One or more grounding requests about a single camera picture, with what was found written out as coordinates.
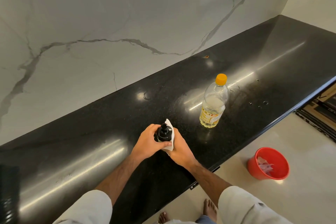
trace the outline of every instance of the blue pants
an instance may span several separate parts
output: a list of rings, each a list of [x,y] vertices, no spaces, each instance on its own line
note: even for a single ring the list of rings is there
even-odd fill
[[[198,224],[216,224],[206,215],[201,215],[195,222]]]

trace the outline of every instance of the yellow label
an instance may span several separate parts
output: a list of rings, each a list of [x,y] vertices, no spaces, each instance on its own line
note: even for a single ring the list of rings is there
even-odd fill
[[[219,120],[219,118],[222,116],[223,112],[221,113],[208,113],[206,110],[204,110],[204,108],[202,107],[202,111],[201,111],[201,118],[203,121],[205,121],[206,123],[209,124],[216,124]]]

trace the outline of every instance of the orange cap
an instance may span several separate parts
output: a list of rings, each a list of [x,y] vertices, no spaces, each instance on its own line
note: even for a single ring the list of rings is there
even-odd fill
[[[219,74],[217,75],[215,82],[217,85],[223,86],[226,83],[227,79],[228,77],[225,74]]]

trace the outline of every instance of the white tissue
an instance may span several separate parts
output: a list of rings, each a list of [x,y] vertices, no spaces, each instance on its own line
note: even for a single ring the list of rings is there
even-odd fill
[[[164,147],[164,149],[172,151],[174,149],[174,128],[168,119],[166,119],[165,124],[171,127],[173,133],[171,134],[171,146]]]

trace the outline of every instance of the granite countertop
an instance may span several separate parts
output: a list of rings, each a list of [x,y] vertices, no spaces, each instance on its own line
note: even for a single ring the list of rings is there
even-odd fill
[[[166,118],[197,160],[215,169],[334,81],[335,49],[336,34],[277,16],[2,145],[1,162],[20,167],[20,212],[52,221],[112,171],[109,161],[119,163],[149,124]],[[199,122],[201,102],[218,73],[228,76],[230,98],[208,129]],[[111,222],[142,223],[194,182],[157,152],[132,174]]]

